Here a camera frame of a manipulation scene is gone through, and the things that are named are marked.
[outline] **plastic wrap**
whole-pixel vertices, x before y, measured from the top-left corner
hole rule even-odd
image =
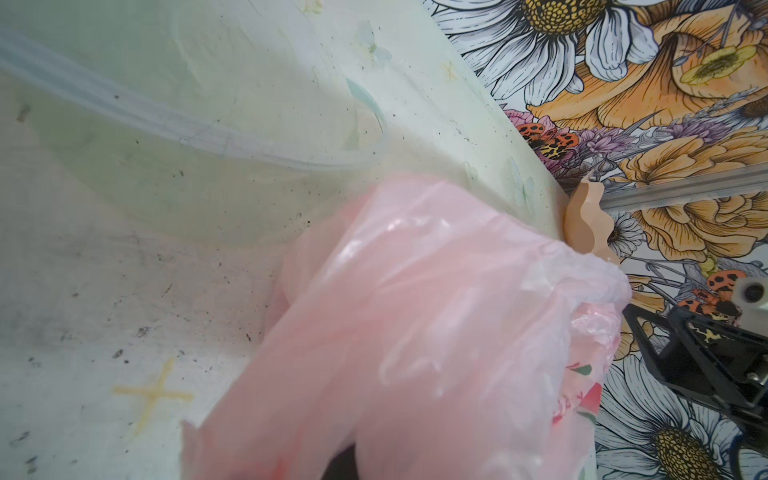
[[[273,328],[183,477],[575,478],[626,276],[440,180],[388,180],[287,253]]]

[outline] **floral wallpaper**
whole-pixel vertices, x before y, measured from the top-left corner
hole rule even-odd
[[[768,162],[768,0],[417,1],[566,191],[587,175],[611,192]],[[613,218],[643,308],[738,325],[733,282],[768,276],[768,191]],[[598,478],[731,480],[736,425],[662,386],[638,350],[624,325]],[[740,460],[745,480],[768,480],[768,458]]]

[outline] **ladybug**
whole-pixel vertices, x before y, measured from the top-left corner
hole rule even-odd
[[[715,272],[707,279],[707,286],[723,300],[733,298],[733,288],[736,286],[736,280],[746,278],[746,273],[741,270],[721,270]]]
[[[552,160],[559,160],[569,149],[579,144],[576,134],[558,134],[557,128],[547,130],[543,124],[522,124],[518,125],[517,129],[531,148],[538,149],[542,155]]]
[[[733,324],[741,314],[739,308],[731,302],[733,288],[739,278],[746,277],[747,274],[741,270],[715,272],[707,278],[707,286],[711,291],[693,289],[696,298],[683,300],[677,305],[699,315],[708,316],[713,320]]]

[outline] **yellow cross mark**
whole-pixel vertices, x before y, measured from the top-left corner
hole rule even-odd
[[[323,13],[323,0],[305,0],[303,13]]]
[[[152,415],[152,410],[154,409],[154,406],[157,404],[158,399],[166,398],[166,399],[179,399],[179,400],[187,400],[190,401],[194,398],[194,395],[191,393],[186,392],[174,392],[171,390],[165,389],[165,381],[168,379],[168,376],[170,375],[170,371],[174,367],[174,361],[176,359],[171,357],[170,360],[168,360],[165,365],[163,365],[163,369],[160,372],[160,377],[157,379],[157,382],[152,386],[146,386],[146,387],[134,387],[134,386],[114,386],[112,387],[112,393],[118,393],[121,395],[141,395],[147,397],[147,405],[144,407],[144,411],[141,413],[141,419],[139,420],[138,425],[136,425],[136,432],[134,435],[140,434],[144,428],[149,423],[150,416]]]
[[[458,78],[456,74],[453,71],[453,62],[450,61],[447,64],[442,64],[442,67],[445,69],[446,72],[448,72],[448,81],[454,80]]]

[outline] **orange flower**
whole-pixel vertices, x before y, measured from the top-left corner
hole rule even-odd
[[[658,313],[664,311],[664,298],[658,293],[644,292],[644,286],[650,283],[651,278],[649,276],[641,275],[627,275],[629,284],[632,287],[632,304],[639,307],[650,310],[651,312]],[[654,334],[654,326],[645,321],[641,324],[641,328],[645,335],[649,338]],[[619,347],[614,355],[614,360],[621,360],[630,353],[634,353],[640,350],[637,341],[634,339],[632,330],[627,323],[627,320],[621,320],[621,340],[619,341]]]
[[[637,182],[641,187],[763,163],[768,161],[768,133],[756,130],[742,128],[706,147],[697,137],[670,140],[622,161],[619,168],[627,178],[612,180]]]
[[[768,192],[647,208],[632,213],[648,246],[668,260],[743,257],[768,234]]]
[[[756,89],[720,113],[766,96],[768,25],[757,30],[750,30],[750,25],[752,18],[768,15],[768,4],[742,1],[740,8],[750,15],[732,17],[724,44],[722,26],[733,5],[677,15],[678,5],[680,0],[668,0],[634,8],[660,46],[653,61],[629,65],[627,75],[618,81],[596,78],[581,63],[576,66],[576,74],[584,81],[581,93],[563,92],[541,107],[531,107],[531,112],[538,117],[549,115],[558,125],[579,130],[626,128],[655,114],[641,125],[648,128],[669,125],[743,91]]]

